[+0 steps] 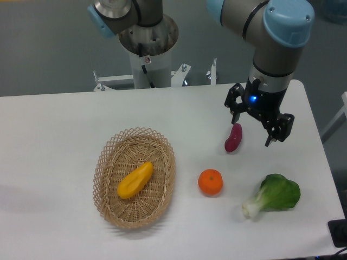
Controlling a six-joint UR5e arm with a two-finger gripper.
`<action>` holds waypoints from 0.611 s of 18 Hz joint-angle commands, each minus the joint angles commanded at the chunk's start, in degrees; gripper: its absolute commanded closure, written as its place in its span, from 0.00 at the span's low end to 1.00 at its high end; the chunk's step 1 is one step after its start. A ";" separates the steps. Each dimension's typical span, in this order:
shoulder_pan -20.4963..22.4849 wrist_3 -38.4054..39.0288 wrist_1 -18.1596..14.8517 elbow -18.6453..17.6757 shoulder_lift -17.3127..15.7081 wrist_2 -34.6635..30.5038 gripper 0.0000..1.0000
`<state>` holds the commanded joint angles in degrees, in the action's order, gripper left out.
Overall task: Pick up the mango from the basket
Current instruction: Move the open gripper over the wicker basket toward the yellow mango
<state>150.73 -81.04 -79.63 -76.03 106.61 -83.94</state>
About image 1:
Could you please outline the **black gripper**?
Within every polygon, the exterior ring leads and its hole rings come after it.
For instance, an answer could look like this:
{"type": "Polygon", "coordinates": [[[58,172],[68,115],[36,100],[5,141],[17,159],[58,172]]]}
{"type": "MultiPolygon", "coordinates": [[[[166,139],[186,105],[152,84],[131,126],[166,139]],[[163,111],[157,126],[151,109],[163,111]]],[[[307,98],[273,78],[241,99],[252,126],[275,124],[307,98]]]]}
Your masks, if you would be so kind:
{"type": "Polygon", "coordinates": [[[271,142],[284,142],[290,135],[294,123],[294,115],[281,114],[280,105],[287,89],[269,93],[259,89],[260,80],[254,80],[254,84],[247,80],[244,89],[240,83],[234,84],[228,91],[224,106],[229,109],[232,115],[232,125],[236,124],[240,114],[247,112],[257,120],[261,120],[264,129],[268,133],[265,146],[268,147],[271,142]]]}

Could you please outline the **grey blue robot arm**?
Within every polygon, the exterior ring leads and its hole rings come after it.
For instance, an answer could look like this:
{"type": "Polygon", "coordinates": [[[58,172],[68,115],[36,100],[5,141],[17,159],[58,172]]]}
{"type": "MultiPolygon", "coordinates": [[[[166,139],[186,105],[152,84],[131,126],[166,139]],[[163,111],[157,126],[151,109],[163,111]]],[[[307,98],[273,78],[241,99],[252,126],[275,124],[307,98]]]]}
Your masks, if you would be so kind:
{"type": "MultiPolygon", "coordinates": [[[[314,10],[308,1],[207,1],[210,16],[255,48],[245,86],[229,90],[225,106],[236,124],[241,113],[262,123],[267,143],[284,141],[294,123],[280,105],[310,38],[314,10]]],[[[181,85],[171,72],[178,26],[162,1],[94,1],[91,20],[106,37],[118,36],[129,53],[137,89],[181,85]]]]}

